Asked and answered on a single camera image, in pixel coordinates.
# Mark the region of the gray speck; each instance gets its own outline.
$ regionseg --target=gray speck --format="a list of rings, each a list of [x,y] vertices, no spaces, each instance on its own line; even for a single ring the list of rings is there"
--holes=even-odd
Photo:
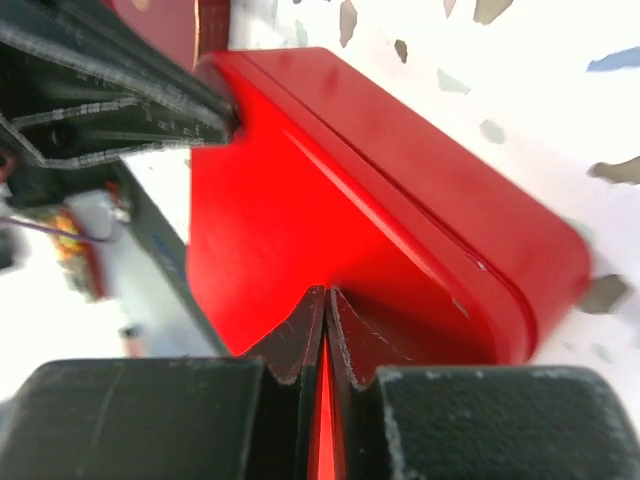
[[[396,54],[402,63],[407,63],[407,57],[409,56],[409,50],[407,44],[403,40],[396,40],[393,44],[393,48],[396,50]]]
[[[340,4],[340,45],[345,48],[353,38],[358,24],[358,11],[351,0],[344,0]]]
[[[296,39],[298,41],[298,47],[304,48],[309,45],[309,35],[304,25],[300,23],[300,20],[296,20]]]
[[[576,351],[576,346],[573,343],[569,343],[569,342],[562,342],[562,346],[570,351],[570,352],[575,352]]]
[[[626,183],[629,185],[639,185],[640,156],[617,164],[604,162],[596,163],[589,169],[587,175],[594,178],[600,178],[613,184]]]
[[[578,303],[578,309],[590,315],[606,315],[615,311],[632,291],[633,288],[620,275],[593,278]]]
[[[441,92],[461,93],[462,95],[466,95],[471,91],[470,87],[441,68],[436,71],[436,76],[438,77],[438,88]]]
[[[605,363],[613,364],[613,356],[607,347],[602,345],[601,343],[592,343],[591,344],[591,353],[593,353],[596,357],[602,360]]]
[[[502,145],[507,141],[504,130],[492,120],[485,120],[480,124],[480,132],[491,143]]]

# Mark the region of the red object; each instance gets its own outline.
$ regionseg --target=red object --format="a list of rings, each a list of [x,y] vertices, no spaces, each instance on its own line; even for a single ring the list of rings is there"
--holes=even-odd
[[[212,54],[202,78],[212,67],[245,130],[192,152],[187,269],[233,354],[325,285],[433,364],[522,363],[586,288],[573,229],[328,51]]]
[[[226,50],[230,0],[103,0],[150,45],[185,70],[203,52]]]

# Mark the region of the scratch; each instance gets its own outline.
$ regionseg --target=scratch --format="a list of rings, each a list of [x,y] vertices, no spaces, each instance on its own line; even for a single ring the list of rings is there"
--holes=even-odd
[[[362,325],[364,325],[365,327],[367,327],[367,329],[369,330],[369,332],[371,333],[371,335],[373,335],[374,337],[377,337],[379,340],[381,340],[382,342],[386,343],[388,345],[388,347],[393,350],[394,352],[396,352],[398,355],[400,355],[402,358],[404,358],[405,360],[408,360],[410,362],[413,361],[412,358],[408,357],[407,355],[405,355],[404,353],[402,353],[400,350],[398,350],[396,347],[394,347],[386,338],[384,338],[382,335],[380,335],[380,333],[378,333],[376,330],[373,329],[373,327],[371,327],[371,325],[369,325],[361,316],[359,316],[356,311],[353,309],[353,307],[351,306],[351,304],[347,301],[347,299],[344,297],[344,295],[342,294],[342,292],[338,291],[338,294],[340,295],[340,297],[344,300],[344,302],[347,304],[349,310],[351,310],[352,314],[354,317],[356,317],[358,320],[360,320],[360,323],[362,323]]]
[[[107,392],[105,393],[104,398],[102,399],[102,403],[100,404],[100,410],[98,410],[98,418],[96,420],[96,426],[93,429],[93,434],[91,435],[89,453],[91,453],[91,450],[93,450],[95,447],[98,446],[98,441],[100,440],[100,434],[102,433],[102,429],[104,428],[104,423],[107,418],[107,412],[109,411],[109,405],[111,404],[111,399],[113,398],[113,394],[115,393],[116,388],[118,388],[118,384],[122,379],[122,374],[124,373],[124,370],[125,370],[125,365],[123,364],[118,370],[118,373],[116,374],[113,381],[111,382],[111,385],[109,385],[109,388],[107,389]],[[76,479],[82,478],[84,476],[84,472],[86,470],[86,464],[87,464],[87,459],[85,458],[85,460],[80,465],[78,465],[75,471]]]
[[[96,428],[93,430],[93,435],[91,436],[91,448],[94,448],[98,445],[98,440],[100,440],[100,434],[102,433],[102,429],[104,428],[104,422],[107,417],[107,412],[109,411],[109,404],[111,403],[111,399],[113,398],[113,394],[118,388],[118,384],[120,383],[120,379],[122,378],[122,374],[124,373],[124,365],[120,367],[118,370],[118,374],[109,385],[109,389],[107,393],[104,395],[104,399],[102,400],[102,404],[100,405],[100,411],[98,412],[98,420],[96,421]]]

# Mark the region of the blue speck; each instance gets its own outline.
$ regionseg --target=blue speck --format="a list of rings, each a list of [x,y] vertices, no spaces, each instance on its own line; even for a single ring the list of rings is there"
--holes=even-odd
[[[615,72],[627,68],[640,68],[640,47],[611,53],[600,60],[593,60],[587,72]]]

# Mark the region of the wire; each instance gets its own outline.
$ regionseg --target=wire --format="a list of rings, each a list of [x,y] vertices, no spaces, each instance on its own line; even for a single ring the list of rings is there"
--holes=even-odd
[[[124,230],[122,222],[114,220],[111,226],[111,232],[106,237],[93,237],[91,235],[81,235],[78,233],[69,233],[64,230],[60,230],[58,228],[47,227],[45,225],[40,225],[34,222],[25,222],[23,220],[18,220],[17,218],[11,216],[1,216],[0,223],[5,223],[8,225],[14,225],[16,227],[28,228],[30,230],[35,230],[42,233],[47,233],[49,235],[57,235],[60,237],[71,238],[73,240],[77,240],[79,242],[84,243],[115,243],[117,242]]]
[[[16,159],[15,157],[4,149],[0,149],[0,185],[5,183],[9,178],[9,175],[13,172],[16,167]],[[117,185],[108,184],[107,191],[112,197],[112,201],[118,201],[118,190]],[[117,217],[112,215],[111,222],[111,232],[106,237],[94,237],[91,235],[83,235],[78,233],[70,233],[59,228],[47,227],[46,225],[42,225],[35,222],[28,222],[23,220],[18,220],[17,218],[11,215],[0,216],[0,224],[8,224],[16,227],[27,228],[29,230],[35,230],[38,232],[46,233],[49,235],[56,235],[59,237],[71,238],[73,240],[77,240],[83,243],[115,243],[122,236],[123,231],[123,222],[118,220]]]

